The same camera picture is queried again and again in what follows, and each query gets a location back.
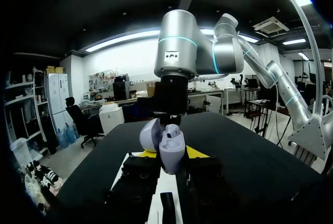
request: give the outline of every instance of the white refrigerator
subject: white refrigerator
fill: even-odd
[[[73,119],[66,111],[65,99],[69,97],[67,74],[49,74],[47,76],[47,93],[55,131],[58,132],[58,129],[63,131],[66,123],[72,126]]]

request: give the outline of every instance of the shoe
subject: shoe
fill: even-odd
[[[46,178],[50,182],[52,182],[53,185],[55,185],[55,183],[59,181],[60,177],[56,173],[54,173],[54,171],[49,167],[41,165],[38,161],[33,161],[33,165],[36,168],[36,170],[42,172],[46,176]]]
[[[36,186],[32,183],[31,178],[28,175],[25,175],[24,178],[25,190],[32,200],[35,199],[35,196],[38,192]]]
[[[36,172],[35,167],[33,166],[33,164],[31,162],[27,164],[27,169],[30,172],[31,177],[35,177],[36,176],[35,175],[35,172]]]
[[[53,195],[57,195],[59,190],[53,187],[52,182],[44,175],[41,180],[41,187],[48,189]]]

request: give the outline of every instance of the black tabletop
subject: black tabletop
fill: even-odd
[[[118,125],[82,161],[58,194],[67,207],[90,199],[104,202],[127,152],[142,151],[139,133],[146,122]],[[225,179],[243,202],[292,197],[302,187],[322,179],[288,152],[245,127],[217,113],[182,117],[181,130],[187,145],[223,164]],[[183,175],[177,175],[183,216],[186,215]]]

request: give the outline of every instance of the ceiling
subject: ceiling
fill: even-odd
[[[286,58],[289,58],[292,60],[302,61],[303,58],[298,54],[299,52],[304,53],[310,60],[313,60],[313,55],[312,55],[311,49],[289,51],[289,52],[285,52],[283,55]],[[319,49],[319,56],[321,58],[321,61],[332,62],[333,51],[331,49]]]
[[[332,48],[328,19],[317,13],[325,0],[313,0],[303,7],[319,48]],[[163,15],[172,9],[192,12],[201,27],[213,27],[227,12],[239,21],[238,30],[271,43],[280,53],[309,48],[303,44],[285,46],[282,42],[306,38],[304,28],[287,0],[8,0],[8,20],[4,24],[11,52],[31,52],[64,57],[70,50],[80,50],[92,43],[123,32],[158,28]],[[290,31],[256,34],[253,25],[276,17]]]

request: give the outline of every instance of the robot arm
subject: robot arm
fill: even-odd
[[[284,69],[274,61],[264,65],[253,47],[238,37],[237,25],[233,16],[224,14],[214,27],[214,40],[211,41],[201,33],[195,17],[189,12],[173,10],[163,17],[154,72],[161,78],[157,87],[167,89],[169,103],[178,105],[170,114],[186,111],[187,82],[196,75],[220,74],[223,77],[240,73],[245,60],[266,88],[277,87],[293,121],[295,132],[289,138],[302,147],[296,150],[298,158],[304,162],[308,160],[309,164],[315,156],[325,159],[327,149],[333,143],[333,114],[312,114]],[[164,91],[156,88],[157,100],[162,94],[165,96]]]

